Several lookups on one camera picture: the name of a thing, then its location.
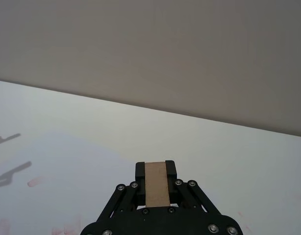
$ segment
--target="red mark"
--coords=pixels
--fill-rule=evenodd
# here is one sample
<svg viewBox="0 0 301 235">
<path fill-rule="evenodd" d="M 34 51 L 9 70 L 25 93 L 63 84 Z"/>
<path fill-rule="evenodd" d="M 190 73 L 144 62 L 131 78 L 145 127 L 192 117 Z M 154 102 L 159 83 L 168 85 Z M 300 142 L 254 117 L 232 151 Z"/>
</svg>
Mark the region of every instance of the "red mark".
<svg viewBox="0 0 301 235">
<path fill-rule="evenodd" d="M 81 216 L 78 215 L 73 219 L 71 224 L 64 226 L 65 235 L 78 235 L 81 233 Z"/>
<path fill-rule="evenodd" d="M 45 178 L 43 176 L 38 176 L 38 177 L 32 179 L 31 181 L 29 181 L 27 183 L 27 185 L 29 187 L 35 187 L 36 185 L 39 185 L 39 184 L 43 183 L 44 181 L 45 181 Z"/>
<path fill-rule="evenodd" d="M 63 229 L 52 228 L 51 235 L 59 235 L 63 232 Z"/>
<path fill-rule="evenodd" d="M 250 230 L 250 228 L 249 228 L 248 226 L 245 226 L 245 228 L 246 228 L 251 234 L 253 234 L 252 231 Z"/>
<path fill-rule="evenodd" d="M 0 220 L 0 235 L 10 235 L 10 221 L 8 219 Z"/>
</svg>

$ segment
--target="brown cardboard strip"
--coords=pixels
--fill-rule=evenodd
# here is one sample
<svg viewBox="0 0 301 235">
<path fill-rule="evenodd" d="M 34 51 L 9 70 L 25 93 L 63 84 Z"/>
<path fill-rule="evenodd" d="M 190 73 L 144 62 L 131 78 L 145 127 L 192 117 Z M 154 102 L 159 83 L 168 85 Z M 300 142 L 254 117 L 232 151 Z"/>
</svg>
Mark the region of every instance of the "brown cardboard strip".
<svg viewBox="0 0 301 235">
<path fill-rule="evenodd" d="M 145 163 L 146 207 L 170 206 L 165 162 Z"/>
</svg>

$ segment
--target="white tabletop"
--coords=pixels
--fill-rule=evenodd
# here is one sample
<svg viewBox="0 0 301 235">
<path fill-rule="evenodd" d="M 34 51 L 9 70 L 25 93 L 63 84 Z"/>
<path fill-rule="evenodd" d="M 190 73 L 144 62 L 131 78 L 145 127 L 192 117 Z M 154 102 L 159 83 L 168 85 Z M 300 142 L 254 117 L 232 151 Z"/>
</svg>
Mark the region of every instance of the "white tabletop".
<svg viewBox="0 0 301 235">
<path fill-rule="evenodd" d="M 81 229 L 135 162 L 163 160 L 245 235 L 301 234 L 300 137 L 4 82 L 0 137 L 0 176 L 21 168 L 0 185 L 1 235 Z"/>
</svg>

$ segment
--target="screw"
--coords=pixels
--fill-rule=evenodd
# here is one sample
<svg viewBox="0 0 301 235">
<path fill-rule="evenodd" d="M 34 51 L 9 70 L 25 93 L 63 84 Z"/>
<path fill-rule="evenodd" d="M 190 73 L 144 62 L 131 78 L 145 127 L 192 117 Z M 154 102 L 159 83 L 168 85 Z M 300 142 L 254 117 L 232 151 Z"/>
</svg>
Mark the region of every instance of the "screw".
<svg viewBox="0 0 301 235">
<path fill-rule="evenodd" d="M 137 182 L 133 182 L 132 184 L 131 184 L 131 187 L 132 188 L 136 188 L 138 186 L 138 183 Z"/>
<path fill-rule="evenodd" d="M 176 184 L 176 185 L 182 185 L 182 183 L 183 183 L 182 180 L 176 180 L 176 181 L 175 181 L 175 184 Z"/>
<path fill-rule="evenodd" d="M 219 231 L 218 227 L 214 224 L 208 225 L 208 230 L 213 234 L 215 234 Z"/>
<path fill-rule="evenodd" d="M 117 187 L 117 189 L 121 191 L 121 190 L 125 189 L 125 187 L 124 187 L 123 185 L 119 185 L 119 186 Z"/>
<path fill-rule="evenodd" d="M 170 208 L 168 209 L 168 212 L 169 212 L 169 213 L 173 213 L 173 212 L 175 212 L 175 209 L 174 209 L 173 207 L 170 207 Z"/>
<path fill-rule="evenodd" d="M 149 211 L 149 209 L 143 209 L 142 212 L 143 212 L 143 214 L 148 214 L 150 211 Z"/>
<path fill-rule="evenodd" d="M 228 233 L 229 233 L 230 235 L 237 235 L 237 234 L 238 234 L 237 229 L 234 228 L 234 227 L 228 227 L 228 228 L 227 228 L 227 231 L 228 231 Z"/>
<path fill-rule="evenodd" d="M 189 185 L 193 187 L 193 186 L 196 185 L 196 183 L 195 183 L 195 181 L 191 180 L 191 181 L 189 182 Z"/>
<path fill-rule="evenodd" d="M 107 229 L 103 231 L 101 235 L 112 235 L 112 232 L 109 229 Z"/>
</svg>

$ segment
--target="pink smudge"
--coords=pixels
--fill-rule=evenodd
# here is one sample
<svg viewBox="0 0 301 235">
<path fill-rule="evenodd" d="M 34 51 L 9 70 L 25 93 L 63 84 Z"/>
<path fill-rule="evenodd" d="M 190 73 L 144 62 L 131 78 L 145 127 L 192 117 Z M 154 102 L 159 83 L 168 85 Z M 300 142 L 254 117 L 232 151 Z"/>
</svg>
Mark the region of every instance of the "pink smudge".
<svg viewBox="0 0 301 235">
<path fill-rule="evenodd" d="M 29 181 L 27 183 L 27 185 L 29 187 L 35 187 L 36 185 L 39 185 L 39 184 L 43 183 L 44 181 L 45 181 L 45 178 L 43 176 L 38 176 L 38 177 L 32 179 L 31 181 Z"/>
<path fill-rule="evenodd" d="M 63 229 L 52 228 L 51 235 L 59 235 L 63 232 Z"/>
<path fill-rule="evenodd" d="M 251 234 L 253 234 L 252 231 L 250 230 L 250 228 L 249 228 L 248 226 L 245 226 L 245 228 L 246 228 Z"/>
<path fill-rule="evenodd" d="M 0 235 L 10 235 L 10 221 L 8 219 L 0 220 Z"/>
<path fill-rule="evenodd" d="M 73 222 L 64 226 L 65 235 L 78 235 L 81 233 L 81 216 L 77 215 Z"/>
</svg>

